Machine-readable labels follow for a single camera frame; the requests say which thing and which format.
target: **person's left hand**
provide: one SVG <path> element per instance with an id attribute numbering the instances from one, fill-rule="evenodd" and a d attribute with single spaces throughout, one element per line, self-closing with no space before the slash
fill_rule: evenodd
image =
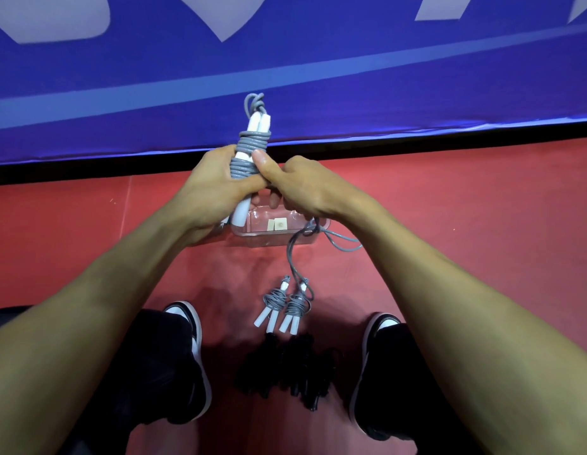
<path id="1" fill-rule="evenodd" d="M 235 145 L 211 150 L 200 160 L 192 174 L 167 208 L 187 221 L 187 244 L 207 236 L 213 226 L 228 217 L 241 199 L 267 187 L 259 174 L 245 179 L 230 177 L 230 160 Z"/>

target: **person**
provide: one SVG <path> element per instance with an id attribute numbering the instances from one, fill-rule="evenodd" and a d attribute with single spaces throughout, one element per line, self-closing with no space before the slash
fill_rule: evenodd
<path id="1" fill-rule="evenodd" d="M 141 308 L 184 247 L 268 183 L 272 206 L 282 196 L 349 228 L 405 318 L 379 313 L 365 331 L 350 415 L 366 434 L 414 439 L 420 453 L 587 453 L 586 352 L 320 163 L 281 168 L 254 152 L 261 175 L 232 180 L 234 153 L 208 152 L 172 200 L 60 292 L 0 310 L 1 455 L 124 453 L 139 423 L 207 410 L 194 308 Z"/>

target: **sneaker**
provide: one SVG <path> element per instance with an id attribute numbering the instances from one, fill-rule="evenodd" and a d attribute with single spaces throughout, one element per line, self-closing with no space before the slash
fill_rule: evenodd
<path id="1" fill-rule="evenodd" d="M 361 369 L 361 376 L 359 377 L 359 381 L 357 383 L 357 386 L 355 387 L 355 391 L 352 393 L 352 398 L 350 399 L 349 415 L 350 421 L 352 421 L 352 423 L 357 428 L 359 428 L 367 436 L 375 440 L 387 440 L 388 438 L 390 438 L 390 435 L 376 431 L 363 423 L 362 416 L 359 415 L 359 412 L 357 412 L 359 387 L 361 385 L 361 382 L 363 381 L 363 373 L 365 372 L 365 366 L 367 365 L 367 358 L 369 352 L 371 351 L 373 339 L 375 338 L 376 334 L 380 329 L 395 326 L 400 323 L 401 321 L 399 321 L 399 319 L 392 314 L 376 313 L 369 321 L 369 324 L 365 329 L 365 335 L 363 336 L 363 368 Z"/>
<path id="2" fill-rule="evenodd" d="M 194 390 L 192 400 L 195 402 L 190 402 L 190 405 L 194 405 L 197 408 L 200 408 L 200 413 L 198 413 L 192 420 L 196 420 L 200 416 L 202 416 L 207 409 L 211 405 L 211 385 L 209 384 L 209 380 L 207 379 L 207 374 L 205 373 L 205 368 L 203 367 L 203 362 L 200 359 L 200 345 L 203 340 L 203 331 L 200 328 L 200 319 L 199 315 L 194 309 L 194 307 L 189 304 L 187 301 L 176 301 L 169 306 L 167 306 L 163 311 L 167 313 L 177 314 L 190 323 L 192 327 L 192 356 L 194 360 L 200 367 L 200 372 L 203 376 L 203 388 Z"/>

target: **gray cord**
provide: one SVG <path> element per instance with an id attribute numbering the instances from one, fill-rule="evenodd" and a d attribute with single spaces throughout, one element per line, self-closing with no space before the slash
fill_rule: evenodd
<path id="1" fill-rule="evenodd" d="M 289 282 L 289 275 L 285 276 L 282 282 Z M 287 304 L 287 294 L 280 287 L 271 290 L 264 298 L 264 304 L 273 311 L 281 311 Z"/>
<path id="2" fill-rule="evenodd" d="M 300 237 L 301 235 L 310 236 L 310 235 L 314 235 L 315 233 L 321 233 L 321 232 L 325 233 L 325 236 L 328 238 L 329 242 L 331 244 L 333 244 L 333 246 L 339 251 L 354 252 L 354 251 L 358 251 L 360 248 L 363 247 L 362 244 L 359 244 L 356 247 L 352 247 L 352 248 L 348 249 L 346 247 L 341 247 L 341 246 L 337 245 L 332 238 L 334 236 L 337 238 L 342 238 L 343 240 L 346 240 L 346 241 L 350 241 L 351 243 L 358 243 L 359 240 L 356 238 L 349 238 L 349 237 L 340 235 L 339 233 L 336 233 L 331 230 L 323 228 L 319 223 L 319 219 L 317 219 L 316 217 L 313 218 L 310 222 L 306 223 L 306 226 L 304 228 L 296 231 L 293 234 L 293 236 L 291 236 L 291 238 L 289 239 L 289 242 L 287 243 L 287 260 L 289 262 L 289 268 L 291 269 L 291 274 L 293 275 L 293 280 L 296 282 L 297 293 L 295 293 L 289 297 L 290 300 L 289 300 L 289 303 L 287 304 L 287 309 L 285 310 L 285 313 L 287 313 L 287 314 L 302 317 L 304 314 L 308 313 L 312 309 L 312 301 L 315 299 L 315 291 L 312 290 L 312 288 L 310 287 L 310 284 L 308 283 L 308 280 L 305 277 L 303 277 L 299 271 L 297 271 L 297 268 L 293 264 L 293 246 L 295 245 L 295 242 L 297 241 L 298 237 Z M 302 290 L 300 288 L 300 285 L 302 284 L 302 282 L 306 284 L 306 290 L 308 290 L 308 292 L 310 292 L 310 297 L 306 296 L 304 294 L 304 292 L 302 292 Z M 291 306 L 292 312 L 290 312 L 290 305 L 292 302 L 293 302 L 293 306 Z"/>
<path id="3" fill-rule="evenodd" d="M 264 93 L 252 93 L 245 97 L 244 105 L 247 118 L 251 118 L 255 112 L 266 113 L 263 98 Z M 270 134 L 270 131 L 242 131 L 239 133 L 239 143 L 236 145 L 236 151 L 246 153 L 249 156 L 252 155 L 254 150 L 263 150 L 265 152 Z M 244 179 L 257 173 L 259 173 L 258 168 L 251 161 L 239 158 L 233 158 L 230 161 L 230 176 L 233 179 Z"/>

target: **forearm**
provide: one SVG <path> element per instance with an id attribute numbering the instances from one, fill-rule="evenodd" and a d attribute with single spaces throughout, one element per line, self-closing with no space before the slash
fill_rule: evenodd
<path id="1" fill-rule="evenodd" d="M 342 221 L 393 293 L 441 388 L 489 451 L 587 448 L 585 352 L 373 199 L 355 201 Z"/>
<path id="2" fill-rule="evenodd" d="M 169 205 L 76 280 L 0 328 L 0 454 L 55 453 L 176 254 Z"/>

